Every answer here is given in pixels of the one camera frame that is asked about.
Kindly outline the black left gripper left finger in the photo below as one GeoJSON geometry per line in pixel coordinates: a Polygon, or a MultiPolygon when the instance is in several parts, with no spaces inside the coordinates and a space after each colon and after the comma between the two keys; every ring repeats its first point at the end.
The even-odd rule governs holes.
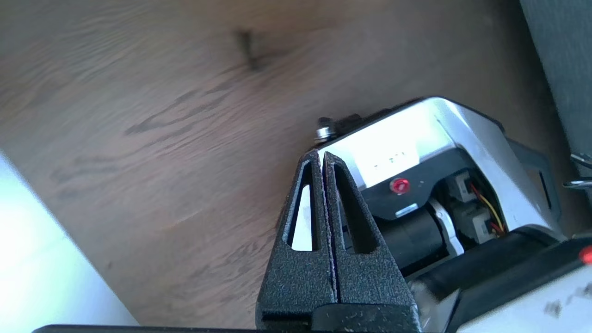
{"type": "Polygon", "coordinates": [[[336,278],[319,151],[298,161],[256,302],[259,330],[309,330],[312,314],[335,303],[336,278]],[[292,249],[302,188],[309,186],[312,249],[292,249]]]}

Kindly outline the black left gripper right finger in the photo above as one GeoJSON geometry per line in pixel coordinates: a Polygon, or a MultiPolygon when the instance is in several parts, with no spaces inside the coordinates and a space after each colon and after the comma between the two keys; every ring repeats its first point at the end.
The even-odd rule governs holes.
{"type": "Polygon", "coordinates": [[[346,162],[330,152],[324,154],[324,191],[338,301],[416,306],[346,162]]]}

